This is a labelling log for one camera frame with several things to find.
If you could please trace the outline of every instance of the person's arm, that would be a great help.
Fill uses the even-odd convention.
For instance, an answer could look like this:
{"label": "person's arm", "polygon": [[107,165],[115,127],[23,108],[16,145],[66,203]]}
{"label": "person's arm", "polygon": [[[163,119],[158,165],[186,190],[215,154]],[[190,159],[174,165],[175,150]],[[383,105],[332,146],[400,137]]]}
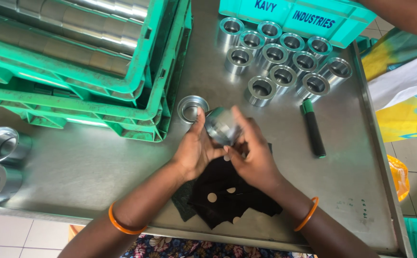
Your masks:
{"label": "person's arm", "polygon": [[[274,199],[291,215],[295,226],[301,224],[314,203],[279,172],[259,126],[246,119],[237,107],[232,108],[242,128],[242,136],[234,147],[225,146],[236,171],[245,181]],[[354,234],[317,208],[300,231],[320,258],[378,258]]]}
{"label": "person's arm", "polygon": [[417,35],[417,0],[358,0],[395,27]]}
{"label": "person's arm", "polygon": [[[174,157],[114,204],[114,218],[122,227],[140,231],[183,183],[198,177],[212,159],[226,154],[213,147],[204,123],[205,114],[198,108],[197,122],[183,137]],[[67,244],[59,258],[118,258],[137,237],[116,229],[104,212]]]}

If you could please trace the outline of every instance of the floral skirt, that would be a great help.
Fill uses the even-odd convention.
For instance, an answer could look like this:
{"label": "floral skirt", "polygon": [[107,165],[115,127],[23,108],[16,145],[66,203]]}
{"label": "floral skirt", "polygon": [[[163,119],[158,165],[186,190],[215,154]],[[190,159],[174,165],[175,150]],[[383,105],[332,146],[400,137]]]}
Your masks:
{"label": "floral skirt", "polygon": [[316,255],[142,234],[121,258],[317,258]]}

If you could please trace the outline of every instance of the woman's left hand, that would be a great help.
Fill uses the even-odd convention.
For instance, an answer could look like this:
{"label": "woman's left hand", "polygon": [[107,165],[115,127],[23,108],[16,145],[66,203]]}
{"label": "woman's left hand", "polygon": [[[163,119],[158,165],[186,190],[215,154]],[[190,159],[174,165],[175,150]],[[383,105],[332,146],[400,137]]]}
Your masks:
{"label": "woman's left hand", "polygon": [[198,107],[196,122],[189,128],[171,159],[171,162],[181,166],[186,181],[197,178],[210,161],[227,154],[222,147],[213,146],[204,124],[205,113]]}

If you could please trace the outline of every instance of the white cloth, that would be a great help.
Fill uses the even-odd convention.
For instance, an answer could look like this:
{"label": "white cloth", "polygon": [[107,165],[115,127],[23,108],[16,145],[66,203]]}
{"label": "white cloth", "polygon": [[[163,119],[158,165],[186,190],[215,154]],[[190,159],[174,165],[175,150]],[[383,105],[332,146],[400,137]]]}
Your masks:
{"label": "white cloth", "polygon": [[371,80],[368,88],[376,111],[417,95],[417,58]]}

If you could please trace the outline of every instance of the orange bangle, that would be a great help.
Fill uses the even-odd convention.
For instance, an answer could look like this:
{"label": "orange bangle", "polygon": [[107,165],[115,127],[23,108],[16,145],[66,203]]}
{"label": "orange bangle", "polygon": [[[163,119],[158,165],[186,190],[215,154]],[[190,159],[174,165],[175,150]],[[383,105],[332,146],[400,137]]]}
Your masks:
{"label": "orange bangle", "polygon": [[113,202],[110,205],[110,208],[108,209],[108,216],[110,217],[110,221],[114,225],[115,228],[117,228],[119,231],[121,231],[123,233],[130,234],[130,235],[138,235],[138,234],[142,233],[143,231],[145,231],[145,229],[148,226],[145,226],[144,228],[142,228],[139,231],[130,231],[130,230],[127,230],[127,229],[123,228],[121,225],[119,225],[118,222],[116,222],[116,220],[113,217],[113,205],[114,205],[115,202]]}
{"label": "orange bangle", "polygon": [[300,231],[305,224],[310,220],[310,217],[312,217],[312,214],[314,214],[315,210],[317,209],[317,206],[319,204],[319,198],[317,196],[315,196],[314,198],[312,198],[312,202],[315,201],[314,206],[312,207],[312,209],[310,210],[309,214],[307,214],[306,218],[303,220],[303,222],[297,226],[297,228],[294,229],[294,231]]}

